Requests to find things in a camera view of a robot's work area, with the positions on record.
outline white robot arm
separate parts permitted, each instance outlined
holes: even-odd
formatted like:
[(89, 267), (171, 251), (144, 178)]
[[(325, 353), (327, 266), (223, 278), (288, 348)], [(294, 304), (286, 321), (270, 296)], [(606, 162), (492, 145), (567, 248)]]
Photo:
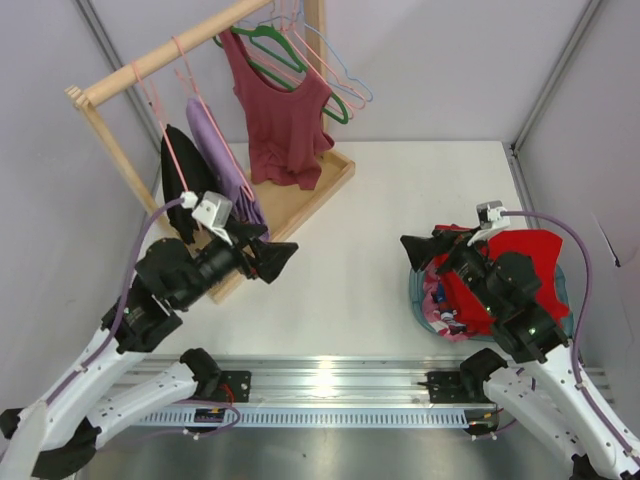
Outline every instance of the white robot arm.
[[(507, 228), (510, 215), (555, 220), (507, 212), (499, 201), (478, 205), (477, 213), (476, 229), (436, 231), (431, 238), (403, 236), (402, 244), (414, 270), (448, 254), (438, 273), (454, 272), (475, 295), (494, 318), (496, 343), (543, 386), (554, 405), (524, 387), (490, 349), (462, 363), (462, 386), (471, 398), (486, 397), (504, 407), (573, 471), (572, 479), (640, 479), (640, 442), (593, 386), (571, 341), (536, 302), (541, 283), (532, 259), (507, 252), (491, 260), (483, 251), (488, 246), (482, 242)], [(567, 225), (555, 223), (578, 238)]]
[[(161, 239), (136, 263), (139, 246), (153, 221), (177, 205), (193, 209), (193, 218), (215, 235), (211, 242), (192, 257), (181, 240)], [(87, 347), (33, 408), (5, 410), (0, 415), (0, 429), (11, 439), (21, 437), (23, 428), (39, 422), (34, 412), (45, 407), (41, 432), (30, 442), (37, 455), (28, 473), (49, 480), (66, 478), (115, 435), (155, 410), (190, 398), (216, 400), (223, 372), (202, 349), (185, 352), (179, 362), (141, 385), (113, 397), (104, 396), (182, 324), (175, 310), (186, 310), (235, 270), (247, 278), (271, 283), (297, 250), (293, 243), (260, 241), (265, 226), (236, 222), (230, 212), (231, 202), (219, 194), (207, 192), (198, 198), (186, 192), (146, 222), (123, 294), (104, 315)], [(12, 451), (2, 459), (0, 474), (5, 476), (0, 480), (27, 478), (16, 473), (24, 462), (14, 461), (9, 453)]]

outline red shirt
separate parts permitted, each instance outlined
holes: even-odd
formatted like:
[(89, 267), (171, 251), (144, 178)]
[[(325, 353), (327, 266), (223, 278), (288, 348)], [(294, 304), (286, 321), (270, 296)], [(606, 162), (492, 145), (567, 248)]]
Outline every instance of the red shirt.
[(227, 30), (220, 39), (247, 118), (251, 180), (313, 190), (322, 173), (316, 155), (334, 145), (321, 122), (331, 88), (311, 69), (295, 90), (276, 87), (247, 63), (238, 35)]
[[(465, 228), (438, 225), (441, 230), (467, 230)], [(506, 230), (489, 239), (489, 258), (495, 260), (505, 252), (518, 252), (533, 259), (533, 267), (542, 286), (536, 294), (536, 301), (561, 325), (562, 318), (569, 314), (569, 308), (556, 296), (555, 270), (562, 238), (548, 230)], [(436, 267), (447, 259), (447, 255), (434, 258)], [(440, 276), (447, 300), (457, 311), (456, 321), (469, 327), (470, 332), (490, 335), (489, 326), (494, 319), (487, 314), (482, 304), (454, 273)]]

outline purple garment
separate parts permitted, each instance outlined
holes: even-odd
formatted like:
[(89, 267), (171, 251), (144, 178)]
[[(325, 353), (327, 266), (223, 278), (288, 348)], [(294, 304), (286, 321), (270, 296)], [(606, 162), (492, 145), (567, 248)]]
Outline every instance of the purple garment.
[[(200, 150), (205, 162), (216, 175), (220, 185), (220, 193), (233, 203), (233, 211), (238, 220), (253, 224), (267, 225), (267, 219), (260, 207), (258, 196), (253, 191), (255, 201), (252, 202), (244, 193), (242, 186), (246, 178), (234, 167), (235, 158), (225, 148), (225, 140), (216, 132), (207, 116), (200, 100), (190, 98), (187, 102), (187, 121), (193, 140)], [(262, 239), (269, 238), (269, 232)]]

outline red wire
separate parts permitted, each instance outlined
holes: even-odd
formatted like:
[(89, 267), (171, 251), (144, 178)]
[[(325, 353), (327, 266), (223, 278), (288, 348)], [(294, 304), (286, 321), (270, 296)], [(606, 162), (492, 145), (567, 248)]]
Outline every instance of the red wire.
[(229, 397), (229, 403), (231, 404), (236, 403), (236, 397), (233, 395), (233, 392), (229, 388), (229, 385), (227, 385), (226, 383), (223, 383), (222, 385), (220, 385), (220, 389), (226, 392), (227, 396)]

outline clothes hanger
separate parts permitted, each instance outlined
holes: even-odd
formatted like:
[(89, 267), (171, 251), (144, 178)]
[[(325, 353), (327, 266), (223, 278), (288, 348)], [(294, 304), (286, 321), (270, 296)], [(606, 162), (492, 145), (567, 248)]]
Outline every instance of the clothes hanger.
[[(251, 60), (253, 62), (255, 62), (258, 67), (263, 67), (263, 68), (269, 67), (269, 68), (275, 70), (276, 72), (278, 72), (279, 74), (281, 74), (284, 77), (284, 82), (282, 81), (283, 78), (277, 78), (277, 75), (275, 75), (273, 73), (273, 71), (267, 72), (267, 75), (273, 75), (273, 76), (270, 76), (269, 78), (272, 78), (273, 80), (275, 80), (277, 83), (279, 83), (283, 87), (289, 89), (290, 88), (290, 86), (288, 85), (289, 81), (291, 81), (292, 84), (293, 84), (293, 87), (291, 87), (291, 88), (295, 88), (295, 87), (299, 86), (300, 83), (302, 83), (300, 78), (294, 77), (293, 75), (288, 74), (284, 70), (281, 70), (280, 68), (278, 68), (277, 65), (274, 65), (273, 63), (271, 63), (269, 61), (269, 59), (267, 59), (265, 57), (262, 57), (259, 52), (251, 51), (251, 50), (247, 49), (247, 53), (249, 53)], [(346, 106), (347, 110), (349, 110), (349, 120), (352, 120), (353, 119), (353, 110), (349, 107), (349, 104), (346, 104), (345, 106)], [(333, 104), (331, 104), (331, 103), (327, 103), (326, 108), (331, 109), (335, 113), (338, 113), (338, 114), (341, 113), (340, 110), (338, 109), (338, 107), (333, 106)]]
[[(286, 38), (287, 40), (289, 40), (289, 41), (290, 41), (291, 46), (293, 47), (293, 49), (294, 49), (296, 52), (298, 52), (298, 54), (300, 54), (302, 57), (304, 57), (304, 54), (303, 54), (300, 50), (298, 50), (298, 47), (296, 47), (295, 43), (294, 43), (292, 40), (290, 40), (290, 39), (289, 39), (289, 37), (287, 36), (287, 32), (289, 32), (289, 31), (293, 31), (293, 34), (298, 38), (298, 40), (300, 41), (300, 43), (302, 43), (302, 44), (306, 47), (307, 52), (311, 52), (311, 53), (312, 53), (312, 54), (313, 54), (313, 55), (318, 59), (318, 61), (320, 61), (320, 63), (322, 63), (322, 64), (326, 67), (326, 69), (327, 69), (327, 70), (328, 70), (328, 71), (329, 71), (329, 72), (330, 72), (330, 73), (331, 73), (331, 74), (336, 78), (336, 81), (337, 81), (337, 82), (338, 82), (342, 87), (347, 88), (348, 90), (350, 90), (351, 92), (353, 92), (353, 93), (354, 93), (354, 95), (355, 95), (356, 97), (358, 97), (360, 100), (362, 100), (362, 105), (360, 105), (360, 106), (352, 105), (352, 104), (350, 104), (350, 103), (348, 103), (348, 102), (346, 102), (346, 101), (345, 101), (345, 103), (347, 103), (347, 105), (349, 105), (350, 107), (356, 108), (356, 109), (358, 109), (358, 110), (362, 110), (362, 109), (363, 109), (364, 107), (366, 107), (366, 105), (367, 105), (367, 100), (364, 98), (364, 96), (363, 96), (360, 92), (358, 92), (357, 90), (354, 90), (351, 86), (349, 86), (349, 85), (345, 85), (345, 84), (343, 84), (342, 82), (340, 82), (340, 77), (338, 76), (338, 74), (337, 74), (337, 73), (336, 73), (336, 72), (335, 72), (335, 71), (334, 71), (334, 70), (329, 66), (329, 64), (328, 64), (327, 62), (325, 62), (325, 61), (324, 61), (324, 59), (323, 59), (320, 55), (318, 55), (318, 54), (315, 52), (315, 50), (314, 50), (313, 48), (311, 48), (311, 46), (310, 46), (310, 45), (309, 45), (309, 44), (308, 44), (308, 43), (307, 43), (307, 42), (306, 42), (306, 41), (305, 41), (305, 40), (304, 40), (304, 39), (303, 39), (303, 38), (298, 34), (298, 32), (296, 31), (295, 26), (294, 26), (295, 24), (293, 23), (293, 18), (294, 18), (293, 13), (295, 12), (295, 6), (296, 6), (296, 5), (298, 5), (298, 4), (299, 4), (299, 0), (296, 0), (296, 2), (294, 3), (293, 10), (291, 11), (291, 19), (290, 19), (290, 23), (289, 23), (288, 27), (286, 27), (286, 28), (284, 28), (284, 27), (281, 25), (281, 27), (280, 27), (280, 28), (282, 28), (282, 29), (283, 29), (283, 30), (281, 31), (281, 33), (283, 33), (283, 34), (284, 34), (284, 36), (285, 36), (285, 38)], [(284, 17), (284, 18), (287, 18), (287, 17), (285, 17), (285, 16), (284, 16), (284, 4), (281, 4), (281, 5), (282, 5), (282, 10), (283, 10), (283, 17)], [(318, 71), (314, 68), (314, 66), (313, 66), (313, 65), (311, 65), (311, 63), (310, 63), (308, 60), (306, 60), (306, 61), (307, 61), (308, 65), (309, 65), (309, 67), (311, 67), (311, 69), (312, 69), (314, 72), (316, 72), (318, 75), (320, 75), (320, 72), (318, 72)]]
[[(335, 71), (334, 71), (334, 70), (329, 66), (329, 64), (328, 64), (327, 62), (325, 62), (325, 61), (324, 61), (324, 59), (323, 59), (322, 57), (320, 57), (320, 56), (319, 56), (319, 55), (318, 55), (318, 54), (317, 54), (317, 53), (316, 53), (316, 52), (315, 52), (315, 51), (314, 51), (314, 50), (313, 50), (313, 49), (312, 49), (312, 48), (311, 48), (311, 47), (310, 47), (306, 42), (305, 42), (305, 40), (304, 40), (304, 39), (303, 39), (303, 38), (298, 34), (298, 32), (295, 30), (295, 28), (294, 28), (294, 24), (295, 24), (295, 22), (296, 22), (297, 18), (301, 15), (301, 12), (302, 12), (302, 3), (300, 3), (300, 0), (295, 0), (295, 3), (293, 3), (293, 8), (292, 8), (292, 10), (291, 10), (291, 16), (290, 16), (290, 17), (289, 17), (289, 16), (287, 16), (287, 15), (285, 15), (285, 11), (284, 11), (284, 3), (283, 3), (282, 1), (280, 2), (280, 7), (281, 7), (281, 10), (282, 10), (281, 14), (280, 14), (280, 15), (278, 15), (277, 17), (276, 17), (276, 16), (274, 16), (274, 14), (275, 14), (275, 10), (276, 10), (276, 7), (275, 7), (275, 1), (274, 1), (274, 2), (273, 2), (273, 8), (271, 9), (271, 13), (270, 13), (270, 17), (271, 17), (271, 18), (270, 18), (269, 20), (263, 20), (262, 22), (259, 22), (258, 24), (253, 24), (253, 25), (254, 25), (254, 28), (256, 27), (256, 25), (257, 25), (257, 26), (263, 26), (263, 25), (265, 25), (265, 24), (266, 24), (266, 22), (270, 22), (270, 23), (271, 23), (271, 28), (274, 28), (274, 29), (275, 29), (275, 26), (274, 26), (274, 20), (280, 19), (280, 27), (279, 27), (279, 29), (277, 29), (277, 31), (279, 31), (281, 34), (283, 34), (283, 35), (284, 35), (285, 39), (286, 39), (286, 40), (288, 40), (288, 41), (290, 42), (290, 44), (291, 44), (291, 46), (293, 47), (293, 49), (294, 49), (294, 50), (295, 50), (295, 51), (296, 51), (300, 56), (302, 56), (303, 58), (305, 58), (305, 60), (306, 60), (306, 57), (304, 56), (304, 54), (303, 54), (302, 52), (300, 52), (300, 50), (298, 50), (298, 48), (296, 47), (295, 43), (294, 43), (292, 40), (290, 40), (290, 39), (288, 38), (288, 36), (287, 36), (287, 32), (289, 32), (289, 31), (293, 31), (294, 35), (298, 38), (298, 40), (299, 40), (299, 41), (300, 41), (300, 42), (301, 42), (301, 43), (302, 43), (302, 44), (307, 48), (307, 51), (308, 51), (308, 52), (311, 52), (311, 53), (312, 53), (312, 54), (313, 54), (313, 55), (314, 55), (314, 56), (315, 56), (315, 57), (316, 57), (316, 58), (317, 58), (317, 59), (318, 59), (318, 60), (319, 60), (319, 61), (320, 61), (320, 62), (321, 62), (321, 63), (322, 63), (326, 68), (327, 68), (327, 70), (328, 70), (328, 71), (329, 71), (329, 72), (330, 72), (330, 73), (331, 73), (331, 74), (336, 78), (336, 80), (337, 80), (338, 84), (336, 84), (336, 83), (334, 83), (334, 82), (331, 82), (331, 81), (329, 81), (329, 80), (327, 80), (327, 79), (324, 79), (324, 81), (325, 81), (328, 85), (333, 86), (333, 87), (336, 87), (336, 88), (338, 88), (338, 89), (340, 89), (340, 90), (344, 91), (345, 93), (348, 93), (349, 95), (351, 95), (351, 96), (353, 96), (353, 97), (356, 97), (356, 98), (360, 99), (360, 100), (361, 100), (361, 102), (362, 102), (360, 105), (353, 105), (353, 104), (351, 104), (351, 103), (347, 102), (346, 100), (344, 100), (343, 98), (339, 97), (339, 98), (340, 98), (340, 99), (341, 99), (341, 100), (346, 104), (347, 108), (348, 108), (352, 113), (353, 113), (353, 108), (358, 109), (358, 110), (362, 110), (362, 109), (364, 109), (364, 108), (365, 108), (365, 106), (366, 106), (366, 104), (367, 104), (367, 99), (366, 99), (366, 98), (365, 98), (365, 97), (364, 97), (360, 92), (358, 92), (357, 90), (354, 90), (351, 86), (349, 86), (349, 85), (345, 85), (345, 84), (343, 84), (342, 82), (340, 82), (340, 77), (338, 76), (338, 74), (337, 74), (337, 73), (336, 73), (336, 72), (335, 72)], [(285, 20), (287, 20), (287, 21), (288, 21), (288, 25), (287, 25), (286, 27), (285, 27)], [(245, 22), (245, 23), (248, 23), (248, 24), (250, 24), (250, 25), (251, 25), (251, 22), (248, 22), (248, 21), (246, 21), (246, 20), (241, 20), (241, 22)], [(317, 70), (316, 70), (316, 69), (311, 65), (311, 63), (309, 63), (308, 61), (307, 61), (307, 63), (308, 63), (308, 64), (309, 64), (309, 66), (313, 69), (313, 71), (314, 71), (314, 72), (316, 72), (316, 73), (318, 73), (318, 74), (319, 74), (319, 72), (318, 72), (318, 71), (317, 71)], [(369, 96), (370, 96), (370, 98), (371, 98), (372, 93), (371, 93), (371, 91), (370, 91), (370, 90), (368, 90), (368, 92), (369, 92), (369, 94), (370, 94)]]
[[(271, 25), (273, 26), (273, 21), (274, 20), (278, 20), (280, 19), (281, 22), (283, 20), (282, 15), (278, 15), (278, 16), (273, 16), (273, 14), (275, 13), (275, 4), (274, 4), (274, 8), (271, 11), (271, 18), (269, 20), (262, 20), (261, 22), (258, 22), (257, 24), (252, 24), (251, 22), (249, 22), (248, 20), (241, 20), (242, 23), (247, 23), (249, 25), (252, 25), (253, 27), (255, 26), (259, 26), (259, 25), (264, 25), (267, 23), (271, 23)], [(306, 17), (304, 15), (304, 0), (302, 0), (300, 7), (298, 8), (298, 11), (296, 12), (295, 16), (293, 17), (293, 23), (298, 21), (298, 18), (302, 17), (303, 22), (304, 22), (304, 27), (311, 30), (312, 32), (314, 32), (316, 35), (318, 35), (318, 37), (320, 37), (322, 39), (322, 41), (325, 43), (325, 45), (329, 48), (329, 50), (331, 51), (331, 53), (333, 53), (333, 56), (336, 58), (336, 60), (338, 60), (338, 63), (340, 64), (340, 66), (342, 66), (342, 69), (344, 70), (344, 76), (346, 78), (348, 78), (349, 80), (351, 80), (354, 83), (358, 83), (360, 86), (362, 86), (362, 88), (364, 88), (367, 93), (368, 93), (368, 98), (366, 99), (367, 102), (372, 102), (373, 101), (373, 91), (367, 86), (367, 84), (365, 84), (362, 80), (360, 80), (358, 77), (354, 77), (351, 76), (351, 74), (349, 73), (349, 69), (347, 67), (347, 65), (345, 64), (345, 62), (342, 60), (342, 58), (340, 57), (340, 55), (338, 54), (337, 50), (333, 47), (333, 45), (331, 45), (331, 43), (329, 42), (329, 40), (326, 39), (326, 37), (320, 33), (318, 30), (316, 30), (315, 28), (313, 28), (311, 25), (309, 25), (307, 23)], [(285, 20), (288, 21), (292, 21), (290, 18), (288, 17), (284, 17)], [(343, 87), (342, 85), (336, 84), (333, 81), (329, 81), (329, 85), (331, 85), (332, 87), (338, 88), (340, 90), (342, 90), (343, 92), (356, 97), (356, 98), (360, 98), (359, 95), (356, 95), (353, 91), (349, 90), (348, 88)]]
[[(259, 34), (253, 35), (252, 32), (256, 32), (256, 31), (258, 31)], [(277, 60), (281, 60), (282, 63), (284, 63), (288, 67), (291, 67), (295, 72), (298, 72), (298, 73), (307, 72), (308, 69), (309, 69), (309, 67), (306, 64), (304, 64), (300, 60), (300, 58), (296, 55), (296, 52), (294, 51), (295, 47), (292, 47), (292, 45), (284, 37), (284, 35), (282, 35), (280, 32), (278, 32), (275, 28), (273, 28), (271, 26), (260, 25), (255, 30), (246, 30), (244, 28), (231, 27), (231, 32), (232, 33), (237, 33), (239, 35), (248, 35), (249, 38), (251, 38), (251, 39), (255, 39), (255, 38), (258, 38), (258, 37), (262, 37), (262, 36), (267, 36), (269, 38), (272, 38), (279, 45), (282, 46), (282, 48), (284, 49), (285, 52), (290, 54), (292, 60), (296, 63), (298, 68), (292, 67), (290, 62), (284, 61), (280, 55), (278, 55), (277, 53), (271, 52), (268, 48), (264, 47), (263, 45), (260, 45), (259, 43), (256, 43), (256, 42), (251, 42), (251, 43), (253, 45), (255, 45), (257, 48), (259, 48), (260, 50), (262, 50), (263, 52), (265, 52), (265, 53), (269, 54), (270, 56), (272, 56), (273, 58), (275, 58)], [(213, 37), (213, 41), (216, 43), (216, 45), (218, 45), (219, 47), (222, 48), (222, 42), (220, 41), (220, 39), (217, 36)], [(275, 82), (277, 82), (280, 85), (282, 85), (287, 90), (290, 90), (290, 91), (294, 90), (295, 87), (293, 87), (291, 84), (286, 82), (286, 80), (283, 80), (282, 78), (278, 77), (276, 74), (274, 74), (273, 72), (271, 72), (270, 70), (268, 70), (264, 66), (260, 65), (259, 63), (256, 63), (251, 58), (247, 59), (247, 63), (249, 63), (249, 65), (251, 65), (251, 67), (255, 68), (259, 72), (265, 74), (267, 77), (271, 78)], [(334, 112), (332, 112), (331, 110), (327, 109), (326, 107), (322, 109), (323, 113), (325, 113), (326, 115), (329, 115), (331, 118), (333, 118), (338, 123), (341, 123), (342, 125), (346, 125), (347, 123), (349, 123), (349, 113), (347, 111), (347, 107), (345, 106), (345, 104), (342, 101), (342, 99), (340, 97), (338, 97), (338, 95), (336, 95), (336, 93), (333, 92), (333, 91), (331, 92), (331, 98), (333, 98), (333, 100), (338, 105), (338, 108), (340, 109), (340, 113), (342, 113), (342, 116), (336, 115)]]
[[(291, 48), (291, 44), (286, 40), (284, 35), (282, 35), (278, 30), (276, 30), (272, 26), (258, 25), (255, 29), (252, 29), (252, 30), (247, 30), (245, 28), (240, 28), (240, 27), (231, 27), (231, 31), (237, 35), (244, 35), (248, 37), (249, 41), (253, 46), (259, 48), (264, 53), (266, 53), (267, 55), (270, 55), (271, 57), (275, 58), (279, 62), (284, 63), (290, 69), (298, 73), (302, 73), (306, 71), (304, 63), (302, 63), (302, 60), (298, 58), (298, 56), (296, 55), (296, 52), (293, 51), (293, 48)], [(260, 38), (260, 37), (267, 37), (274, 40), (278, 45), (282, 47), (282, 49), (285, 52), (287, 52), (287, 54), (289, 55), (289, 57), (291, 57), (294, 63), (291, 63), (286, 58), (283, 58), (282, 56), (278, 55), (276, 52), (273, 52), (272, 50), (268, 49), (264, 45), (256, 42), (256, 38)], [(222, 47), (222, 43), (217, 37), (214, 37), (214, 41), (216, 42), (216, 45), (218, 45), (219, 47)]]
[[(209, 122), (213, 126), (214, 130), (216, 131), (218, 136), (222, 139), (222, 143), (224, 144), (225, 150), (227, 151), (227, 154), (229, 155), (229, 158), (233, 159), (234, 168), (240, 174), (240, 177), (243, 180), (243, 185), (241, 187), (242, 191), (244, 192), (245, 196), (251, 202), (255, 202), (256, 198), (255, 198), (255, 196), (253, 194), (253, 189), (247, 183), (247, 178), (245, 177), (244, 172), (242, 171), (242, 168), (240, 167), (240, 165), (238, 165), (238, 161), (236, 160), (235, 155), (233, 154), (233, 152), (231, 152), (231, 148), (229, 148), (229, 144), (227, 143), (227, 141), (225, 140), (224, 136), (222, 135), (222, 132), (220, 131), (220, 128), (218, 127), (218, 124), (216, 123), (216, 121), (214, 120), (213, 116), (211, 115), (211, 112), (209, 112), (209, 108), (207, 107), (207, 104), (204, 103), (204, 100), (202, 99), (202, 95), (200, 95), (200, 89), (198, 88), (198, 84), (196, 83), (196, 79), (193, 76), (193, 71), (191, 70), (191, 65), (189, 64), (189, 59), (187, 58), (187, 54), (184, 52), (184, 49), (182, 48), (182, 45), (180, 44), (180, 41), (178, 40), (178, 37), (171, 37), (171, 39), (176, 44), (176, 47), (178, 47), (178, 50), (180, 51), (180, 55), (182, 56), (182, 59), (184, 60), (185, 67), (187, 68), (187, 74), (189, 75), (189, 82), (191, 83), (191, 88), (193, 89), (193, 93), (196, 95), (196, 97), (200, 101), (200, 105), (202, 106), (202, 109), (204, 110), (204, 112), (205, 112), (207, 118), (209, 119)], [(177, 68), (175, 69), (175, 72), (176, 72), (176, 75), (178, 76), (178, 78), (182, 81), (184, 79), (184, 77), (182, 76), (182, 74), (179, 72), (179, 70)]]
[(178, 172), (178, 177), (180, 178), (180, 183), (182, 183), (182, 187), (185, 192), (189, 191), (189, 186), (187, 185), (187, 181), (184, 178), (184, 174), (182, 173), (182, 168), (180, 167), (180, 162), (178, 162), (178, 158), (176, 157), (175, 150), (173, 149), (173, 145), (171, 145), (171, 140), (169, 140), (169, 136), (167, 135), (167, 125), (169, 124), (169, 118), (167, 117), (167, 112), (164, 109), (164, 105), (160, 101), (160, 96), (158, 95), (158, 90), (156, 89), (155, 83), (153, 80), (149, 79), (149, 84), (151, 85), (151, 90), (153, 92), (153, 99), (147, 90), (147, 87), (140, 76), (140, 72), (138, 70), (138, 65), (135, 61), (131, 62), (131, 67), (133, 68), (133, 73), (138, 80), (138, 84), (142, 87), (142, 91), (144, 92), (145, 97), (147, 97), (147, 102), (149, 102), (149, 106), (151, 106), (151, 110), (158, 121), (158, 125), (160, 125), (160, 130), (162, 131), (162, 136), (167, 144), (167, 148), (169, 149), (169, 153), (171, 155), (171, 159), (176, 167), (176, 171)]

